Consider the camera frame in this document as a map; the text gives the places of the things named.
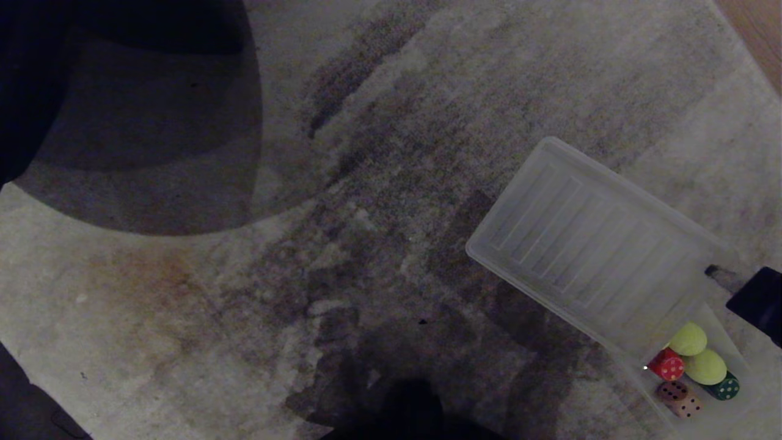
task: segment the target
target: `yellow ball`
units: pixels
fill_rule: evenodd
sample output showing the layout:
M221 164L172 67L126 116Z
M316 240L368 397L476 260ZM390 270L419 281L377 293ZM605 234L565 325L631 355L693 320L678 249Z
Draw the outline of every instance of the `yellow ball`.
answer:
M725 380L728 367L713 350L705 349L701 354L684 357L684 373L702 385L714 385Z
M671 350L682 356L695 356L706 349L706 332L698 325L687 323L669 342Z

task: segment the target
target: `dark fabric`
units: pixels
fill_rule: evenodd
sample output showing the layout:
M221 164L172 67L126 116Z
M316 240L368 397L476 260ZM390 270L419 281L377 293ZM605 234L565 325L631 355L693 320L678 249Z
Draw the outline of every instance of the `dark fabric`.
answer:
M764 267L727 303L727 308L782 347L782 274Z
M0 439L71 440L90 436L27 375L0 344Z
M0 184L24 172L57 115L72 11L71 0L0 0Z
M372 424L338 428L321 440L503 440L460 417L446 417L429 384L398 384L386 396L382 414Z
M239 32L224 17L241 0L77 0L77 22L112 41L173 53L232 54Z

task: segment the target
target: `clear plastic container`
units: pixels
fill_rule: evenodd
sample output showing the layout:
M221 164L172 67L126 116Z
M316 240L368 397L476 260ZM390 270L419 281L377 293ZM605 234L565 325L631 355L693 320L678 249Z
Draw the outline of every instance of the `clear plastic container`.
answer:
M530 154L467 252L604 345L687 440L711 438L757 395L749 366L704 303L711 283L705 269L729 265L734 252L559 139L543 139ZM693 384L713 409L679 420L657 401L662 381L643 366L689 320L706 330L709 347L723 356L742 391L719 402Z

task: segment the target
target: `die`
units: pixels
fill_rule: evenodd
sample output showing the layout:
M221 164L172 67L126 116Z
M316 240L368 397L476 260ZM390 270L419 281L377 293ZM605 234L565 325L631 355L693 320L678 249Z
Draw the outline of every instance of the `die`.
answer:
M683 402L690 395L690 389L679 381L663 382L657 387L657 397L667 406Z
M663 380L678 380L684 374L684 361L670 348L659 352L647 368Z
M701 388L705 389L714 399L722 401L736 397L740 387L738 379L730 371L725 379L716 385L701 385Z
M696 417L697 413L701 412L703 404L698 397L690 393L682 402L678 402L675 405L669 405L668 408L680 419L690 419Z

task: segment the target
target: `green die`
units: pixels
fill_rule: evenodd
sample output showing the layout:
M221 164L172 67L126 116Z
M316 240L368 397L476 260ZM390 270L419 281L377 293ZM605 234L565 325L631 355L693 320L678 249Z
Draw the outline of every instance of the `green die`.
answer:
M701 387L717 400L731 400L736 397L741 388L738 379L730 371L722 382L716 385L701 385Z

